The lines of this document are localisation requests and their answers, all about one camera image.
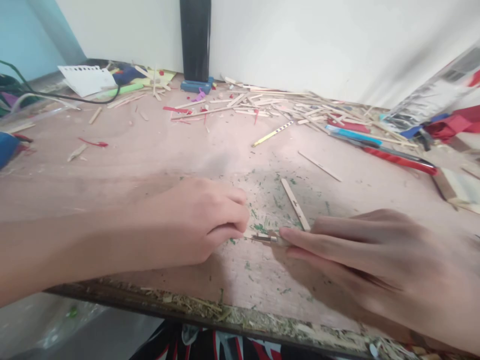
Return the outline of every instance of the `blue wall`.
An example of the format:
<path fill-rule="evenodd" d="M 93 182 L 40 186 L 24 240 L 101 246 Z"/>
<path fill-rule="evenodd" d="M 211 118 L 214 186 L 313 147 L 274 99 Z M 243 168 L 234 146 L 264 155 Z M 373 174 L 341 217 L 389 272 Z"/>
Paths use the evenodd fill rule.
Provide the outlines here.
<path fill-rule="evenodd" d="M 86 59 L 55 0 L 0 0 L 0 34 L 0 60 L 28 81 Z M 17 78 L 3 64 L 0 74 Z"/>

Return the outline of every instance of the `forearm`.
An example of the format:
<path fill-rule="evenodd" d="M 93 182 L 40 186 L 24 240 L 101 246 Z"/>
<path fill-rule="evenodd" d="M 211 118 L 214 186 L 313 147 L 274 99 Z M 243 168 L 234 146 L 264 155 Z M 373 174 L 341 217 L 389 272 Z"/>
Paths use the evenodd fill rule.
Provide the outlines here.
<path fill-rule="evenodd" d="M 116 272 L 119 211 L 0 224 L 0 307 L 48 287 Z"/>

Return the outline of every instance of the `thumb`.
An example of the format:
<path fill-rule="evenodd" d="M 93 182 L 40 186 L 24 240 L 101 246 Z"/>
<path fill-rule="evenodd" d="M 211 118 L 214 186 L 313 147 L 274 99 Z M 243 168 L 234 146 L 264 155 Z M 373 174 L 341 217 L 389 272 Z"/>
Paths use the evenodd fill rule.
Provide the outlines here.
<path fill-rule="evenodd" d="M 244 235 L 235 227 L 235 225 L 227 223 L 215 227 L 206 235 L 206 238 L 216 248 L 228 239 L 241 239 L 243 236 Z"/>

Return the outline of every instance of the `black pole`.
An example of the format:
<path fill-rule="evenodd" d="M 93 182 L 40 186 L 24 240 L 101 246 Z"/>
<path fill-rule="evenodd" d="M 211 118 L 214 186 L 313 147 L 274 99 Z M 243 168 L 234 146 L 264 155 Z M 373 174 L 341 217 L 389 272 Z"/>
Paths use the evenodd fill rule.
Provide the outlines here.
<path fill-rule="evenodd" d="M 212 0 L 180 0 L 181 47 L 185 80 L 209 80 Z"/>

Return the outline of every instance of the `finger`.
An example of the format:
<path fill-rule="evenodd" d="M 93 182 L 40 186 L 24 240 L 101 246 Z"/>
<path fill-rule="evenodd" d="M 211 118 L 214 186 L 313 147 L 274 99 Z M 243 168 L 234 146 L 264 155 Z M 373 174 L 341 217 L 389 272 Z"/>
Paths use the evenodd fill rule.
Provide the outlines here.
<path fill-rule="evenodd" d="M 357 242 L 379 243 L 385 234 L 385 227 L 361 218 L 319 216 L 311 232 Z"/>
<path fill-rule="evenodd" d="M 345 266 L 377 274 L 384 263 L 379 259 L 375 244 L 345 240 L 322 234 L 312 234 L 296 228 L 281 227 L 280 236 L 308 252 Z"/>
<path fill-rule="evenodd" d="M 206 235 L 206 239 L 216 248 L 228 239 L 241 239 L 243 236 L 243 233 L 233 224 L 223 224 L 210 231 Z"/>
<path fill-rule="evenodd" d="M 236 202 L 240 205 L 245 205 L 247 202 L 247 194 L 245 191 L 239 187 L 233 187 L 225 183 L 216 183 L 218 185 L 218 190 L 222 195 L 225 195 L 230 200 Z"/>
<path fill-rule="evenodd" d="M 246 206 L 227 200 L 218 208 L 218 224 L 234 224 L 238 231 L 242 234 L 247 229 L 247 223 L 250 219 L 250 212 Z"/>
<path fill-rule="evenodd" d="M 349 292 L 365 309 L 377 314 L 385 313 L 386 292 L 383 288 L 356 275 L 341 264 L 315 256 L 303 249 L 289 248 L 286 254 L 290 258 L 304 260 L 319 269 L 333 282 Z"/>

